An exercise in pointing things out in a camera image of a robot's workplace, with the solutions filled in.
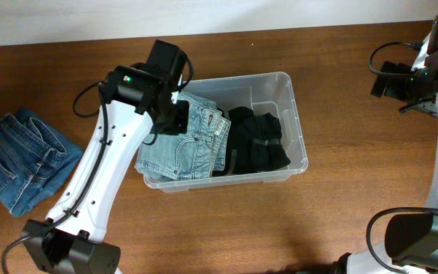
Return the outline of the light blue jeans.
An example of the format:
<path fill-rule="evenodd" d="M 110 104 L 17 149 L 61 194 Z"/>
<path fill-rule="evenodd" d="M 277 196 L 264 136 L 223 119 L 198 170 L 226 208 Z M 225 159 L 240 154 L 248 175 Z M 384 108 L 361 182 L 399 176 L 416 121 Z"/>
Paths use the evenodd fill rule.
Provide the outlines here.
<path fill-rule="evenodd" d="M 159 181 L 203 179 L 223 171 L 231 121 L 212 100 L 187 92 L 178 100 L 189 103 L 187 132 L 140 145 L 135 169 Z"/>

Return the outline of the clear plastic storage bin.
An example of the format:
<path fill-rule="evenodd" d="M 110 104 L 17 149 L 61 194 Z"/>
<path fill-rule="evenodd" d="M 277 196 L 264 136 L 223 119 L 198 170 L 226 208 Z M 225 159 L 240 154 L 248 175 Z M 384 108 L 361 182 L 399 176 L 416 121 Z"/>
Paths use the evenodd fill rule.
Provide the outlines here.
<path fill-rule="evenodd" d="M 227 175 L 208 179 L 164 181 L 145 176 L 144 183 L 151 189 L 165 193 L 182 192 L 211 186 L 241 183 L 284 181 L 306 171 L 309 161 L 294 90 L 290 76 L 285 72 L 242 75 L 229 78 L 194 80 L 185 92 L 207 98 L 228 111 L 235 107 L 248 107 L 255 115 L 270 113 L 279 119 L 282 129 L 281 144 L 290 164 L 279 170 L 254 174 Z"/>

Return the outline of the black fuzzy garment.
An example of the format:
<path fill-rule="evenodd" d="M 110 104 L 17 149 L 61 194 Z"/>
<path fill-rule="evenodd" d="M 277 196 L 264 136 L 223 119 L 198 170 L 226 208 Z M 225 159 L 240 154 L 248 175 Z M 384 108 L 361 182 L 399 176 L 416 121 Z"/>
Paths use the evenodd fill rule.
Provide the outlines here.
<path fill-rule="evenodd" d="M 282 129 L 271 113 L 244 119 L 237 127 L 246 143 L 239 150 L 234 174 L 274 171 L 290 164 L 281 144 Z"/>

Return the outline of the dark blue jeans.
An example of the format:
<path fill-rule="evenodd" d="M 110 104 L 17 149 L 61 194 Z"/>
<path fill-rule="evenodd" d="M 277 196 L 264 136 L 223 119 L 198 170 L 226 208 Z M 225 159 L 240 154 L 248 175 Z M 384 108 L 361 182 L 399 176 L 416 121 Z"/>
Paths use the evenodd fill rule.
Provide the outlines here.
<path fill-rule="evenodd" d="M 22 217 L 65 183 L 83 155 L 82 149 L 21 108 L 0 119 L 0 202 Z"/>

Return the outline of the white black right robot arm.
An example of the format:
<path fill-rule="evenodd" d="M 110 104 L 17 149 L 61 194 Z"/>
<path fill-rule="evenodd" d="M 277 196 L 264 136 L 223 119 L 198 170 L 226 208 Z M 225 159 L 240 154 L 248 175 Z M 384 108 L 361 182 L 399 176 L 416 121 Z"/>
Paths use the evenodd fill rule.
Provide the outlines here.
<path fill-rule="evenodd" d="M 376 75 L 371 94 L 404 102 L 399 113 L 417 110 L 438 120 L 438 15 L 421 43 L 409 43 L 418 55 L 412 65 L 369 64 Z M 395 207 L 376 213 L 365 233 L 367 250 L 346 253 L 330 273 L 438 273 L 438 136 L 433 179 L 422 207 Z"/>

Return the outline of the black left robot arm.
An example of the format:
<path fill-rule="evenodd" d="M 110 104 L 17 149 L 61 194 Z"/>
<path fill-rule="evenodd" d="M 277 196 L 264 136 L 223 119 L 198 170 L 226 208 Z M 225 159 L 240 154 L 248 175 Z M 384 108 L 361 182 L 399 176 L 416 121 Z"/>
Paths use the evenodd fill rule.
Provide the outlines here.
<path fill-rule="evenodd" d="M 185 70 L 194 75 L 186 53 L 156 40 L 146 62 L 119 65 L 97 83 L 97 124 L 72 179 L 45 220 L 27 221 L 21 234 L 38 270 L 119 272 L 120 248 L 103 241 L 113 201 L 148 135 L 186 132 L 189 105 L 177 99 Z"/>

